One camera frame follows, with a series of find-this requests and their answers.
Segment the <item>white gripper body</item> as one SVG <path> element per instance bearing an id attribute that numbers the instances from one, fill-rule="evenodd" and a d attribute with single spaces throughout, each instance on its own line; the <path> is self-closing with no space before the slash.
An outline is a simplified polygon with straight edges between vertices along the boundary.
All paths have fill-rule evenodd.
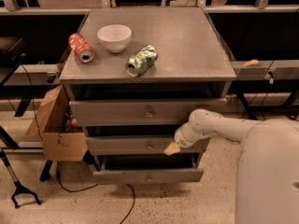
<path id="1" fill-rule="evenodd" d="M 181 125 L 175 132 L 174 142 L 180 148 L 188 148 L 193 146 L 203 137 L 203 133 L 197 131 L 187 122 Z"/>

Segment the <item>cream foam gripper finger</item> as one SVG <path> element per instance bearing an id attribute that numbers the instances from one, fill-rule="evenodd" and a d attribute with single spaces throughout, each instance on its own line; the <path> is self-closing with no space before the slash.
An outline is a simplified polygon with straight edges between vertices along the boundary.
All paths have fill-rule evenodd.
<path id="1" fill-rule="evenodd" d="M 179 152 L 180 152 L 180 146 L 175 141 L 171 141 L 169 145 L 166 147 L 166 149 L 164 150 L 164 154 L 167 156 L 171 156 Z"/>

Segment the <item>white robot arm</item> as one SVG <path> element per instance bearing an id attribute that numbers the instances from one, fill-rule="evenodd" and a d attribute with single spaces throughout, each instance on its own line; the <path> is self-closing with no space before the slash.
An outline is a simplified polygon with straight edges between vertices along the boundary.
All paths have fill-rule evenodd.
<path id="1" fill-rule="evenodd" d="M 164 153 L 170 156 L 217 134 L 240 144 L 235 224 L 299 224 L 299 123 L 226 118 L 196 109 Z"/>

